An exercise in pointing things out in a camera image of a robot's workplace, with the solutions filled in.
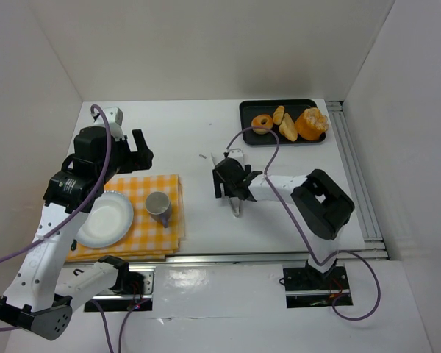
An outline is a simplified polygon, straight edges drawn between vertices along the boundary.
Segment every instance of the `food item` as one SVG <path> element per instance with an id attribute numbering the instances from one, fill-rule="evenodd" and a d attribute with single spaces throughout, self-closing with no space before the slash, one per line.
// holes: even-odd
<path id="1" fill-rule="evenodd" d="M 295 129 L 294 121 L 291 119 L 291 115 L 288 113 L 284 114 L 282 123 L 279 125 L 279 132 L 289 141 L 294 142 L 297 140 L 297 130 Z"/>
<path id="2" fill-rule="evenodd" d="M 318 108 L 305 109 L 294 125 L 299 135 L 308 141 L 318 140 L 330 127 L 326 115 Z"/>
<path id="3" fill-rule="evenodd" d="M 284 117 L 284 107 L 280 105 L 274 111 L 273 123 L 275 123 L 276 125 L 281 125 L 283 117 Z"/>
<path id="4" fill-rule="evenodd" d="M 252 125 L 252 127 L 261 126 L 261 127 L 266 127 L 267 129 L 272 129 L 273 128 L 273 119 L 268 114 L 261 114 L 261 115 L 256 116 L 251 121 L 251 125 Z M 268 133 L 268 131 L 264 130 L 264 129 L 253 129 L 253 131 L 255 131 L 259 135 L 264 135 L 264 134 Z"/>

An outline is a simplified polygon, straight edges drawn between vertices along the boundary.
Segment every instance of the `yellow checkered napkin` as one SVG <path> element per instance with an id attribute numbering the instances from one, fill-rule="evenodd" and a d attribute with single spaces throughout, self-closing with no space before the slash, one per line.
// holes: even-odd
<path id="1" fill-rule="evenodd" d="M 127 234 L 115 244 L 92 249 L 78 244 L 70 251 L 67 261 L 97 260 L 113 255 L 125 260 L 160 259 L 178 249 L 179 238 L 184 237 L 182 188 L 178 175 L 157 175 L 141 178 L 110 180 L 105 190 L 115 190 L 126 195 L 134 208 L 134 220 Z M 154 221 L 144 207 L 147 196 L 154 191 L 168 195 L 173 208 L 168 228 Z"/>

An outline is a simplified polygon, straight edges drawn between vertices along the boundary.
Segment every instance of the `cup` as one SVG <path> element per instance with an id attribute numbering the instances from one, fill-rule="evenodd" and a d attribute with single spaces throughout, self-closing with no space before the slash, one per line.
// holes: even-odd
<path id="1" fill-rule="evenodd" d="M 171 216 L 171 203 L 168 195 L 162 191 L 154 191 L 147 196 L 146 210 L 148 214 L 164 228 L 168 228 L 168 219 Z"/>

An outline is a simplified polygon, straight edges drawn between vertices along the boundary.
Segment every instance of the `white table surface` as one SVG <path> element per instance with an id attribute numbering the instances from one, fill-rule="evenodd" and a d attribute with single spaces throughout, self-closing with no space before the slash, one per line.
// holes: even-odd
<path id="1" fill-rule="evenodd" d="M 316 99 L 322 113 L 325 101 Z M 120 107 L 123 130 L 134 149 L 131 130 L 142 129 L 154 153 L 153 167 L 132 176 L 178 174 L 184 191 L 185 240 L 178 254 L 232 254 L 306 251 L 297 230 L 278 202 L 243 202 L 243 214 L 234 218 L 226 200 L 216 199 L 211 152 L 222 158 L 227 143 L 240 131 L 242 100 L 214 101 L 108 101 L 102 107 Z M 74 135 L 92 124 L 90 106 L 84 102 Z M 273 147 L 250 147 L 240 136 L 233 147 L 243 150 L 245 162 L 262 171 Z M 323 169 L 350 196 L 345 170 L 331 128 L 321 144 L 282 146 L 270 174 L 302 175 Z M 300 213 L 293 207 L 296 216 Z M 363 249 L 356 213 L 341 234 L 341 249 Z"/>
<path id="2" fill-rule="evenodd" d="M 271 353 L 350 352 L 430 353 L 404 268 L 397 261 L 370 263 L 381 281 L 381 306 L 369 319 L 348 322 L 330 307 L 286 309 L 280 265 L 211 266 L 156 270 L 154 307 L 133 313 L 123 333 L 122 352 Z M 360 262 L 346 263 L 358 316 L 376 299 L 376 286 Z M 60 280 L 72 277 L 62 270 Z M 107 313 L 117 351 L 126 313 Z M 6 353 L 108 352 L 99 313 L 78 309 L 56 341 L 13 331 Z"/>

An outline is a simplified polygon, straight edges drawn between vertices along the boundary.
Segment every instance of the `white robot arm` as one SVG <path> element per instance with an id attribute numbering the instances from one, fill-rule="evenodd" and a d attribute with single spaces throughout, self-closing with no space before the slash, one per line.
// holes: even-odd
<path id="1" fill-rule="evenodd" d="M 105 109 L 104 113 L 109 117 L 111 131 L 111 155 L 104 183 L 115 174 L 150 169 L 154 155 L 142 132 L 132 131 L 137 151 L 130 151 L 121 129 L 123 113 L 117 107 Z M 82 129 L 75 137 L 75 152 L 51 178 L 44 195 L 42 216 L 33 239 L 42 242 L 27 253 L 12 284 L 0 297 L 0 320 L 48 340 L 58 338 L 72 312 L 97 293 L 108 288 L 115 293 L 131 293 L 131 284 L 143 285 L 142 276 L 129 272 L 127 262 L 111 256 L 102 257 L 70 282 L 57 284 L 75 235 L 87 220 L 95 199 L 103 193 L 104 183 L 65 226 L 52 237 L 44 237 L 79 208 L 95 187 L 106 157 L 103 126 L 101 116 L 96 116 L 93 126 Z"/>
<path id="2" fill-rule="evenodd" d="M 307 266 L 325 277 L 335 266 L 339 248 L 339 233 L 348 223 L 354 211 L 353 201 L 322 170 L 315 169 L 309 175 L 268 176 L 260 171 L 251 171 L 237 160 L 235 153 L 228 151 L 212 171 L 216 198 L 237 197 L 253 202 L 279 201 L 268 180 L 273 184 L 281 198 L 288 204 L 295 205 L 313 234 L 306 235 L 314 256 L 310 255 Z"/>

